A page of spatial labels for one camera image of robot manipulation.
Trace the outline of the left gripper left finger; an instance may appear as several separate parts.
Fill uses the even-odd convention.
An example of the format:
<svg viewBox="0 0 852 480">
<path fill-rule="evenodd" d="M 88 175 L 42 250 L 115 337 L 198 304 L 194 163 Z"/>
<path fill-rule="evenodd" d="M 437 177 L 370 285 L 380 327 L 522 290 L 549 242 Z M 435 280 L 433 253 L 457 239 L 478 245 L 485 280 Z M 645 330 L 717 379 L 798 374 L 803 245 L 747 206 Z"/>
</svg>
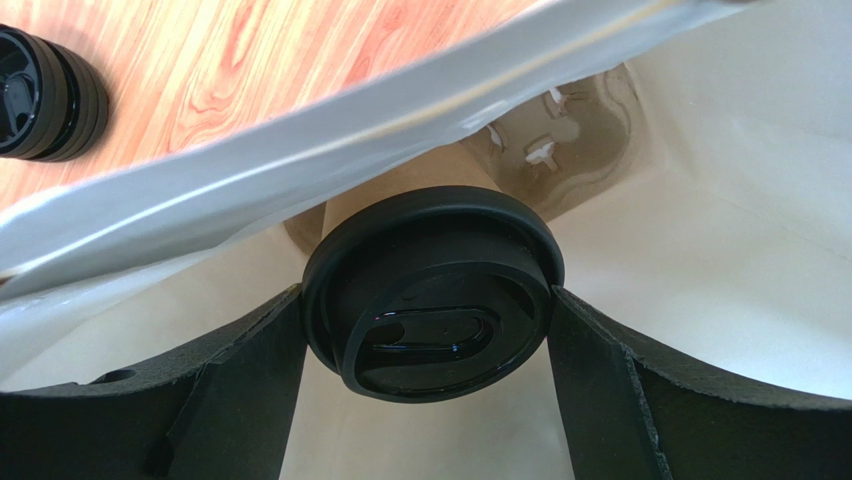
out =
<svg viewBox="0 0 852 480">
<path fill-rule="evenodd" d="M 88 384 L 1 396 L 5 479 L 276 479 L 306 340 L 291 287 Z"/>
</svg>

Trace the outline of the beige paper bag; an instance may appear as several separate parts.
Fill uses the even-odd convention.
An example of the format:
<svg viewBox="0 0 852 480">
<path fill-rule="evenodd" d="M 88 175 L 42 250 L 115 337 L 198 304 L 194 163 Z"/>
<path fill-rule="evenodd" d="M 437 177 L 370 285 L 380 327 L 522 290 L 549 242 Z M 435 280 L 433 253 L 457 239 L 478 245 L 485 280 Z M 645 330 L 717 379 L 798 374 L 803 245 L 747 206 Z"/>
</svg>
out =
<svg viewBox="0 0 852 480">
<path fill-rule="evenodd" d="M 306 355 L 276 479 L 578 479 L 547 334 L 440 402 L 357 394 L 304 332 L 284 223 L 626 66 L 629 161 L 546 221 L 564 289 L 720 369 L 851 404 L 847 1 L 5 1 L 100 74 L 99 143 L 1 158 L 1 396 L 88 384 L 291 287 Z"/>
</svg>

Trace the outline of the single brown paper cup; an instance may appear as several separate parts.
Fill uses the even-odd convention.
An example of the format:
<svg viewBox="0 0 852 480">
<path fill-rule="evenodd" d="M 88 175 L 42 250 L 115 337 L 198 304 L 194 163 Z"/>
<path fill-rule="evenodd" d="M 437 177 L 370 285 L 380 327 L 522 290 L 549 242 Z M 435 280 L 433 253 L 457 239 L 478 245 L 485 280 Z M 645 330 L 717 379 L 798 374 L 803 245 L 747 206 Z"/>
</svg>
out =
<svg viewBox="0 0 852 480">
<path fill-rule="evenodd" d="M 499 187 L 460 143 L 432 149 L 326 202 L 321 238 L 352 215 L 381 200 L 436 186 Z"/>
</svg>

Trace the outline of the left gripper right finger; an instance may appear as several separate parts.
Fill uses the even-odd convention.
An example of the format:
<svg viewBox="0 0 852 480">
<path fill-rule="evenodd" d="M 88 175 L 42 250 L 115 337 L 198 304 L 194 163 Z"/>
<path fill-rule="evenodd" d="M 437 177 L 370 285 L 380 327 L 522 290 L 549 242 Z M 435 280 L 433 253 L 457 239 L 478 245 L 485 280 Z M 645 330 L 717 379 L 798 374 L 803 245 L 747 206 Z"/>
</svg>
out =
<svg viewBox="0 0 852 480">
<path fill-rule="evenodd" d="M 847 479 L 851 404 L 747 378 L 564 289 L 548 351 L 578 479 Z"/>
</svg>

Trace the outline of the stack of black lids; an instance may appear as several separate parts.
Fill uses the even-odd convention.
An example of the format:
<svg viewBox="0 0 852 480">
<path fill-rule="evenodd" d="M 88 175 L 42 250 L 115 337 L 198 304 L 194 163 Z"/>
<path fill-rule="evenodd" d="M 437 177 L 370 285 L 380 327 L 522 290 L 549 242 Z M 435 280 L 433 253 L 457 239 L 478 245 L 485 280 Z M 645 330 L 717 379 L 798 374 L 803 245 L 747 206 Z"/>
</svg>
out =
<svg viewBox="0 0 852 480">
<path fill-rule="evenodd" d="M 110 117 L 107 88 L 77 53 L 1 27 L 1 156 L 38 163 L 92 150 Z"/>
</svg>

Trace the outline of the single black cup lid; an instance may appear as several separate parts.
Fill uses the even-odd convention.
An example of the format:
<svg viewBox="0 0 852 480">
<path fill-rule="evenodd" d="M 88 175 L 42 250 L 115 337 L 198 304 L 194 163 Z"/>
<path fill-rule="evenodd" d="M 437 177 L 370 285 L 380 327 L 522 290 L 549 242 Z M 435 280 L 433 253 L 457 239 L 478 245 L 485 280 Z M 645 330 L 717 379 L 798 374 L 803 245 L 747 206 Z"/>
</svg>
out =
<svg viewBox="0 0 852 480">
<path fill-rule="evenodd" d="M 413 190 L 323 238 L 303 275 L 304 332 L 357 394 L 445 401 L 536 352 L 564 276 L 551 230 L 522 202 L 472 186 Z"/>
</svg>

